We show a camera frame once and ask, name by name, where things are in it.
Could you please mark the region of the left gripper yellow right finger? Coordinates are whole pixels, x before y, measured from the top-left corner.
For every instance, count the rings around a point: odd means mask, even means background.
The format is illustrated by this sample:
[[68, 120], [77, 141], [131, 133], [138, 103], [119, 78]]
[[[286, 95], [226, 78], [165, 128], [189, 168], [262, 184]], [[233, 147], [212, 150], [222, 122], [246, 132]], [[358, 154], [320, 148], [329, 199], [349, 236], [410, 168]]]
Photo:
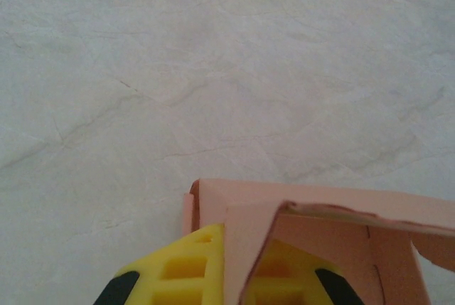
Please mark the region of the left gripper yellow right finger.
[[334, 263], [273, 240], [248, 283], [248, 305], [365, 303]]

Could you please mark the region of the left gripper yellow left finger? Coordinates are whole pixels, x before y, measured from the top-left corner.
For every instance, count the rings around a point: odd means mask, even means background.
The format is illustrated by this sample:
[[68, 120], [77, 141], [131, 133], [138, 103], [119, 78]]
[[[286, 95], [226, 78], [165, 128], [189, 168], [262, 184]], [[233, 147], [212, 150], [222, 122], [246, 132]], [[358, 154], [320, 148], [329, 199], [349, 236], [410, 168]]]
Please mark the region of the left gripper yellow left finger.
[[223, 305], [224, 225], [208, 225], [124, 267], [94, 305]]

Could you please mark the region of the pink paper box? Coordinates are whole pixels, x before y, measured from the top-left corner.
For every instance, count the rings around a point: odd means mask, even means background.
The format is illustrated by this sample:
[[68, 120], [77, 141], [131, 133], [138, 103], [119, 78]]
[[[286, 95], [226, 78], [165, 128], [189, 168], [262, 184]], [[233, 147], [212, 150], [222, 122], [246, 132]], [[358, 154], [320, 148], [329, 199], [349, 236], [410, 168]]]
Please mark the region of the pink paper box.
[[455, 273], [455, 201], [396, 191], [199, 179], [183, 231], [221, 223], [225, 305], [244, 305], [278, 239], [341, 268], [365, 305], [431, 305], [418, 259]]

